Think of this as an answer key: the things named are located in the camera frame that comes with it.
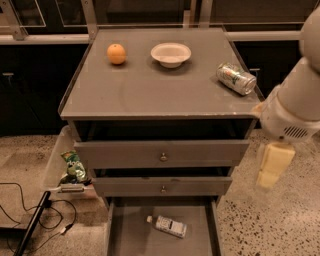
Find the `yellow object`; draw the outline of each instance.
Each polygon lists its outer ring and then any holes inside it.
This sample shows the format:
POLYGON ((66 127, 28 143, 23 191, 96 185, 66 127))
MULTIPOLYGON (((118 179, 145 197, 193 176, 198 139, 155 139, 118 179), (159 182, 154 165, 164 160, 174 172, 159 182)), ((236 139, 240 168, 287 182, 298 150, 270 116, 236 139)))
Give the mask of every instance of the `yellow object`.
POLYGON ((288 168, 294 155, 295 150, 291 144, 281 142, 268 144, 260 165, 257 184, 264 188, 271 188, 288 168))
POLYGON ((112 64, 120 65, 126 60, 126 51, 121 44, 112 44, 107 49, 107 56, 112 64))

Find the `soda can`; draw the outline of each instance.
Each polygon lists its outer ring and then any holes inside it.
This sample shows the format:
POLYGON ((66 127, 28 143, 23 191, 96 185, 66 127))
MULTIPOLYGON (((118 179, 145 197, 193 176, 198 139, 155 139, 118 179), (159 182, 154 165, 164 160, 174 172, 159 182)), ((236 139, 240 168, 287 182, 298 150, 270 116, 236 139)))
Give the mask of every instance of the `soda can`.
POLYGON ((228 62, 220 64, 217 69, 217 77, 224 85, 241 95, 249 94, 257 84, 254 75, 228 62))

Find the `cabinet top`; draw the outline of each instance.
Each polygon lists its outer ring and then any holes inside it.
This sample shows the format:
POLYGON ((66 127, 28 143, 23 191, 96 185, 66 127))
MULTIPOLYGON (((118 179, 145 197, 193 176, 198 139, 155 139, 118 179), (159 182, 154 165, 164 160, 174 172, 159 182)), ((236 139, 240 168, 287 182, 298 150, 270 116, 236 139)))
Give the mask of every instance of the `cabinet top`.
POLYGON ((100 30, 60 114, 65 120, 252 116, 257 94, 243 97, 222 85, 216 70, 223 62, 240 65, 219 28, 100 30), (188 46, 191 58, 162 67, 150 52, 166 42, 188 46), (126 50, 122 65, 106 56, 114 43, 126 50))

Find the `orange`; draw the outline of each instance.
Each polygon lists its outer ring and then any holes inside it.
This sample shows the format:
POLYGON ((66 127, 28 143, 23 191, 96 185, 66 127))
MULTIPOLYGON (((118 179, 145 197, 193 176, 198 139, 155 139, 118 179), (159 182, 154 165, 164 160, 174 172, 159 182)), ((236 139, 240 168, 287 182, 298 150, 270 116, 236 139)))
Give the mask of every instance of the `orange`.
POLYGON ((126 51, 121 44, 111 44, 107 49, 107 56, 112 64, 122 64, 126 60, 126 51))

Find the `bottle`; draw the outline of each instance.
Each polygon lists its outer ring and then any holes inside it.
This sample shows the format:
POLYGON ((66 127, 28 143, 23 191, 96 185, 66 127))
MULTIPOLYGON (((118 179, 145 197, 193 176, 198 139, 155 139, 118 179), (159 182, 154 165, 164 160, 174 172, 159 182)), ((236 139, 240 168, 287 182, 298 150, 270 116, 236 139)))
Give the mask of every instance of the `bottle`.
POLYGON ((218 79, 226 86, 241 95, 249 94, 256 86, 255 76, 231 63, 222 63, 217 69, 218 79))
POLYGON ((157 218, 148 216, 147 222, 151 223, 154 228, 179 238, 184 238, 187 232, 186 224, 165 218, 161 215, 159 215, 157 218))

